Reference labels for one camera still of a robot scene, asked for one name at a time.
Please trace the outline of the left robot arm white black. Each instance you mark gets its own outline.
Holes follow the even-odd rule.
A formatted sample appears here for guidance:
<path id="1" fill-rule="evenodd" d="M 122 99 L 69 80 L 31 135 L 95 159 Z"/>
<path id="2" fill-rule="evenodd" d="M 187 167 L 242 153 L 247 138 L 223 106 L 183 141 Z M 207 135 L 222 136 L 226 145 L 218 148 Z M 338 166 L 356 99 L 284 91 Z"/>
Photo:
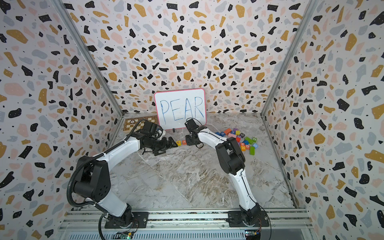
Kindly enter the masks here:
<path id="1" fill-rule="evenodd" d="M 79 158 L 67 187 L 67 201 L 75 208 L 92 205 L 108 216 L 109 221 L 123 228 L 133 221 L 132 208 L 111 190 L 110 171 L 129 155 L 142 150 L 159 156 L 178 147 L 167 138 L 159 125 L 148 120 L 135 124 L 127 136 L 106 151 L 93 157 Z"/>

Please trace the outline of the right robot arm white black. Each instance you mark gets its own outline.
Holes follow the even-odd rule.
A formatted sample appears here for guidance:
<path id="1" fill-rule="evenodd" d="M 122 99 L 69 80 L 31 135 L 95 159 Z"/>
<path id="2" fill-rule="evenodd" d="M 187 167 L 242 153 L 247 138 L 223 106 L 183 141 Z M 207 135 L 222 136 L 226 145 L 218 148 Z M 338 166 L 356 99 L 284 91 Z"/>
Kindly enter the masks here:
<path id="1" fill-rule="evenodd" d="M 243 223 L 247 226 L 255 225 L 262 211 L 251 191 L 245 170 L 246 159 L 237 140 L 234 137 L 226 138 L 206 126 L 198 125 L 198 120 L 194 118 L 188 118 L 185 127 L 189 131 L 186 135 L 188 146 L 204 144 L 216 150 L 220 167 L 231 178 L 239 197 Z"/>

